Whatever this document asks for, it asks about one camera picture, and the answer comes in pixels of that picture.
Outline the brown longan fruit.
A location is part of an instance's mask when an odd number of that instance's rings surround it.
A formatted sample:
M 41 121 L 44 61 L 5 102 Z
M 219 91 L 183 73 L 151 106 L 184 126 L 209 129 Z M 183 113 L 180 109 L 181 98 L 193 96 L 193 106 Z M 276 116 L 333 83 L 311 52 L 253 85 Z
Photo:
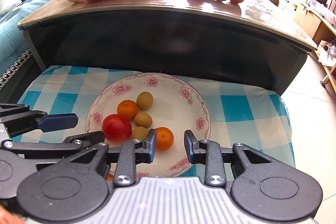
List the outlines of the brown longan fruit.
M 148 128 L 152 125 L 153 120 L 149 114 L 141 112 L 135 116 L 134 122 L 138 127 Z
M 132 132 L 131 132 L 131 139 L 139 139 L 139 140 L 144 140 L 146 139 L 146 136 L 148 134 L 148 130 L 145 127 L 136 127 Z
M 150 92 L 142 92 L 137 97 L 137 106 L 141 110 L 148 110 L 153 105 L 153 96 Z

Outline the large red yellow apple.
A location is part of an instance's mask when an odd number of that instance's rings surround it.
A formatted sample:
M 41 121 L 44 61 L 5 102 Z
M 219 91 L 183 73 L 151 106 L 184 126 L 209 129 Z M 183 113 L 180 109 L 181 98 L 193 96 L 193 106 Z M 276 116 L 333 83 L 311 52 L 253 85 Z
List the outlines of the large red yellow apple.
M 108 141 L 122 143 L 131 136 L 130 121 L 119 114 L 110 114 L 102 122 L 102 132 Z

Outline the orange mandarin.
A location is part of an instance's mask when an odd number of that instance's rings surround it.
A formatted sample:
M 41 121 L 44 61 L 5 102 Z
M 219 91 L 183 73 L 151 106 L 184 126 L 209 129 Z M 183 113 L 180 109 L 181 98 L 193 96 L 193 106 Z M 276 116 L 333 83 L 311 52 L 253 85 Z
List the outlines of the orange mandarin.
M 138 106 L 132 100 L 124 100 L 117 106 L 117 114 L 132 121 L 138 113 Z
M 155 131 L 157 134 L 156 150 L 166 151 L 170 149 L 174 143 L 173 132 L 167 127 L 157 127 Z

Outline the white floral porcelain plate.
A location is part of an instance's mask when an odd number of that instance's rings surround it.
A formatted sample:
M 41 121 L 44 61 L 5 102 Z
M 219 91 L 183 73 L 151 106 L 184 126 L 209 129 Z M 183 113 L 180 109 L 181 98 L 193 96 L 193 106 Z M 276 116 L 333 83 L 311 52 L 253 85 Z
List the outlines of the white floral porcelain plate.
M 161 73 L 137 73 L 103 90 L 93 102 L 86 132 L 101 130 L 110 147 L 144 139 L 158 130 L 151 164 L 137 166 L 137 176 L 177 177 L 191 168 L 183 139 L 191 130 L 208 139 L 211 118 L 202 96 L 186 81 Z

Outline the blue white checkered tablecloth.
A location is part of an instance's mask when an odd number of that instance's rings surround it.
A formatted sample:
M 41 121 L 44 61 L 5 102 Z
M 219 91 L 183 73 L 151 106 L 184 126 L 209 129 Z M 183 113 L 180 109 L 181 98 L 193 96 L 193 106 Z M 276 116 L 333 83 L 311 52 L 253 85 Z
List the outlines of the blue white checkered tablecloth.
M 137 73 L 72 66 L 49 67 L 26 89 L 20 103 L 49 114 L 75 113 L 78 124 L 69 130 L 48 133 L 34 130 L 15 137 L 15 141 L 60 143 L 68 136 L 85 133 L 88 112 L 98 95 L 116 81 Z M 211 118 L 210 140 L 222 147 L 245 143 L 294 165 L 288 111 L 275 92 L 256 86 L 178 78 L 195 88 L 205 101 Z M 191 165 L 179 176 L 203 175 L 202 165 Z

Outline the teal sofa blanket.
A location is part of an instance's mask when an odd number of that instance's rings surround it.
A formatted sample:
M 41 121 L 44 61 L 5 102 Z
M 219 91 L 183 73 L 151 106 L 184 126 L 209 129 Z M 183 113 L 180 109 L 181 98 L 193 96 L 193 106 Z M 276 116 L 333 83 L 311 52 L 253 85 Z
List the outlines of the teal sofa blanket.
M 18 22 L 50 0 L 25 0 L 1 17 L 1 82 L 4 83 L 29 58 Z

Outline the dark coffee table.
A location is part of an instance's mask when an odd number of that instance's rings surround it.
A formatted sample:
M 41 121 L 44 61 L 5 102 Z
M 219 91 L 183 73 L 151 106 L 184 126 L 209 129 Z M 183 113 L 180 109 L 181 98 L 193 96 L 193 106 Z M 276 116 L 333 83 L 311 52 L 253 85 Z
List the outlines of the dark coffee table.
M 277 94 L 317 47 L 269 0 L 51 0 L 18 27 L 41 69 L 159 72 Z

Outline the wooden tv shelf unit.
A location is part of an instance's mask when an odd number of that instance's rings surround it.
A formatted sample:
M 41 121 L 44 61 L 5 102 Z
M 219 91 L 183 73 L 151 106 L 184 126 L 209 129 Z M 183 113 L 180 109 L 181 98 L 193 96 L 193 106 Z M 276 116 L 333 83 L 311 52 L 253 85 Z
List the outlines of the wooden tv shelf unit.
M 299 4 L 297 6 L 294 13 L 294 21 L 318 46 L 318 50 L 315 50 L 317 57 L 320 57 L 322 50 L 325 51 L 327 42 L 331 43 L 335 39 L 335 29 L 318 12 L 310 10 L 307 5 Z M 320 80 L 320 84 L 326 88 L 327 83 L 331 83 L 335 92 L 335 65 L 327 66 L 322 64 L 322 67 L 326 76 Z

